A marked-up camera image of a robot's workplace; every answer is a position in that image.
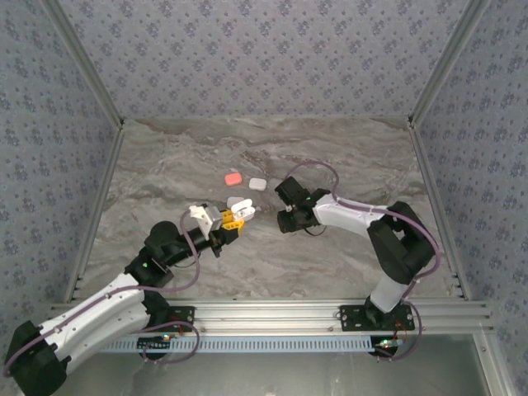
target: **patterned wallpaper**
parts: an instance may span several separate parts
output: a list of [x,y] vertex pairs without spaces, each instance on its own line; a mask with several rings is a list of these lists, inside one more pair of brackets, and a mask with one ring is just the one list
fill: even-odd
[[467,0],[60,0],[124,118],[407,115]]
[[64,295],[114,131],[40,4],[2,0],[0,15],[4,356],[14,327]]
[[528,4],[492,2],[420,127],[475,298],[528,394]]

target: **purple cable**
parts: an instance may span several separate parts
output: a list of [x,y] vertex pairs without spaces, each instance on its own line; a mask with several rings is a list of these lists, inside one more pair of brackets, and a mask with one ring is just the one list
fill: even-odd
[[382,359],[384,361],[400,361],[402,359],[405,359],[407,356],[411,355],[416,350],[416,348],[418,347],[418,344],[420,343],[420,340],[422,339],[422,330],[423,330],[422,317],[420,316],[420,313],[418,312],[418,310],[416,308],[416,305],[414,305],[410,301],[405,301],[405,304],[410,306],[412,308],[412,310],[414,311],[414,313],[416,314],[416,319],[418,321],[418,335],[417,335],[417,339],[411,345],[411,347],[409,349],[407,349],[404,353],[402,353],[401,355],[396,356],[396,357],[390,356],[390,354],[387,351],[384,351],[383,349],[374,348],[377,352],[383,353],[385,355],[389,355],[389,357],[378,356],[380,359]]
[[178,357],[177,359],[171,359],[169,361],[153,361],[152,359],[149,359],[147,357],[147,349],[149,348],[149,344],[147,344],[143,349],[143,358],[145,359],[145,361],[149,361],[151,363],[154,363],[155,365],[172,365],[174,363],[180,363],[181,361],[188,361],[189,359],[191,359],[196,354],[196,351],[198,351],[198,347],[200,346],[200,332],[198,332],[198,329],[195,328],[192,324],[182,322],[180,320],[175,320],[174,322],[168,322],[164,324],[159,324],[157,326],[152,326],[150,328],[144,328],[141,332],[153,332],[154,330],[159,330],[160,328],[165,328],[166,326],[185,326],[186,328],[192,330],[194,334],[196,334],[195,347],[192,348],[192,351],[187,353],[185,356]]
[[88,310],[92,309],[93,307],[95,307],[96,305],[98,305],[99,303],[104,301],[105,299],[109,299],[112,295],[116,295],[118,293],[121,293],[121,292],[127,291],[127,290],[143,290],[143,291],[157,291],[159,293],[162,293],[162,292],[174,293],[174,292],[177,292],[177,291],[182,291],[182,290],[188,289],[191,286],[193,286],[196,283],[196,281],[198,281],[198,277],[200,276],[200,258],[198,256],[198,252],[196,251],[196,247],[195,247],[194,243],[192,242],[191,237],[189,236],[189,233],[187,232],[187,230],[185,229],[185,227],[183,225],[183,221],[185,220],[185,218],[186,218],[186,216],[188,214],[189,214],[189,210],[186,210],[181,215],[181,218],[180,218],[180,229],[181,229],[181,232],[183,233],[183,238],[185,238],[186,242],[189,244],[189,248],[191,249],[192,255],[194,256],[195,262],[196,262],[195,276],[192,278],[192,280],[189,283],[187,283],[184,286],[177,286],[177,287],[171,287],[171,288],[166,288],[166,289],[164,289],[163,287],[151,287],[151,286],[123,286],[123,287],[118,287],[117,289],[113,289],[112,291],[108,292],[106,295],[102,295],[101,297],[93,300],[86,307],[83,307],[82,309],[79,309],[72,316],[70,316],[69,318],[66,318],[63,322],[61,322],[60,324],[58,324],[57,326],[55,326],[54,328],[52,328],[48,332],[45,332],[44,334],[39,335],[37,338],[35,338],[34,340],[31,340],[30,342],[25,344],[25,346],[23,346],[18,351],[13,353],[13,355],[7,361],[6,365],[3,367],[2,375],[4,376],[4,378],[10,377],[9,368],[12,366],[12,364],[15,362],[15,360],[18,359],[24,352],[26,352],[27,350],[32,348],[35,344],[37,344],[37,343],[41,342],[42,340],[46,339],[47,337],[49,337],[54,332],[60,332],[61,329],[64,326],[68,325],[74,319],[78,318],[79,316],[81,316],[82,314],[87,312]]
[[[348,209],[352,209],[352,210],[360,210],[360,211],[363,211],[363,212],[380,213],[382,215],[388,215],[388,216],[395,217],[396,219],[400,219],[400,220],[404,221],[405,223],[411,225],[415,229],[417,229],[427,239],[427,241],[431,244],[433,250],[435,251],[435,264],[433,265],[433,267],[430,270],[424,271],[424,272],[422,272],[422,273],[420,273],[420,274],[418,274],[418,275],[416,275],[414,277],[414,279],[412,280],[411,284],[409,285],[409,287],[407,288],[405,293],[403,293],[402,299],[405,299],[409,295],[409,293],[411,293],[411,290],[413,290],[413,287],[416,285],[416,282],[417,282],[418,279],[423,278],[424,276],[429,276],[430,274],[432,274],[433,272],[435,272],[438,269],[438,267],[441,264],[440,249],[438,248],[438,243],[436,243],[436,240],[432,237],[432,235],[429,234],[429,232],[425,228],[423,228],[420,224],[418,224],[413,219],[410,219],[409,217],[404,216],[403,214],[393,212],[392,210],[386,210],[386,209],[380,209],[380,208],[370,208],[370,207],[361,206],[361,205],[353,205],[353,204],[348,204],[346,202],[343,202],[343,201],[339,200],[339,198],[337,197],[337,194],[336,194],[337,185],[339,184],[339,175],[337,174],[337,171],[333,167],[328,165],[327,163],[323,163],[321,161],[316,161],[316,160],[313,160],[313,159],[306,160],[306,161],[304,161],[304,162],[302,162],[300,164],[295,165],[293,168],[291,168],[291,170],[288,172],[288,174],[286,175],[285,178],[288,178],[297,169],[299,169],[300,167],[306,166],[306,165],[321,165],[321,166],[323,166],[323,167],[325,167],[327,169],[330,169],[330,171],[332,171],[333,175],[336,178],[336,181],[333,183],[333,186],[332,186],[332,189],[331,189],[332,198],[339,205],[344,206],[344,207],[346,207]],[[399,360],[409,356],[417,348],[418,343],[420,342],[420,338],[422,337],[422,318],[420,317],[420,313],[418,312],[416,306],[414,306],[414,304],[411,303],[410,301],[406,300],[405,304],[408,304],[414,310],[414,312],[416,314],[416,318],[417,318],[417,321],[418,321],[418,336],[417,336],[417,340],[402,355],[397,356],[397,357],[382,358],[384,360],[387,360],[387,361],[399,361]],[[383,351],[383,350],[381,350],[379,348],[375,348],[375,349],[376,349],[376,351],[380,351],[380,352],[382,352],[384,354],[387,354],[386,351]]]

